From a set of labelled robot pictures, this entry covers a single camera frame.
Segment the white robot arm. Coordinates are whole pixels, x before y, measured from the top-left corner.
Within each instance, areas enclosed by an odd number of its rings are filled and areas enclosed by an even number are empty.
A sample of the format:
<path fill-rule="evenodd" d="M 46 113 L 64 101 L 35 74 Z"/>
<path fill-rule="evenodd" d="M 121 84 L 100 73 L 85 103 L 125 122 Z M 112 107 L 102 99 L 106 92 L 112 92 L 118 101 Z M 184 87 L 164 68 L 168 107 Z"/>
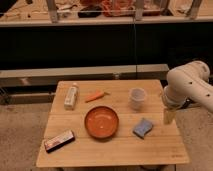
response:
<path fill-rule="evenodd" d="M 168 71 L 166 80 L 168 85 L 163 88 L 161 95 L 165 105 L 165 124 L 171 124 L 176 111 L 187 99 L 198 103 L 213 113 L 213 85 L 209 84 L 210 69 L 202 61 L 193 61 L 175 67 Z"/>

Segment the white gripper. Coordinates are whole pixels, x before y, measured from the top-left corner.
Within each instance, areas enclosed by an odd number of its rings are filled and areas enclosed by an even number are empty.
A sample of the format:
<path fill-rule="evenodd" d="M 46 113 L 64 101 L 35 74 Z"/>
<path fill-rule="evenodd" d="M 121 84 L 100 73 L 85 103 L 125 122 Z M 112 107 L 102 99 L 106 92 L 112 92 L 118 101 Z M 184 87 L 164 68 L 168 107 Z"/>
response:
<path fill-rule="evenodd" d="M 171 124 L 175 118 L 174 109 L 181 108 L 186 102 L 187 97 L 178 93 L 171 86 L 165 86 L 162 93 L 162 101 L 167 107 L 164 109 L 163 121 L 165 125 Z"/>

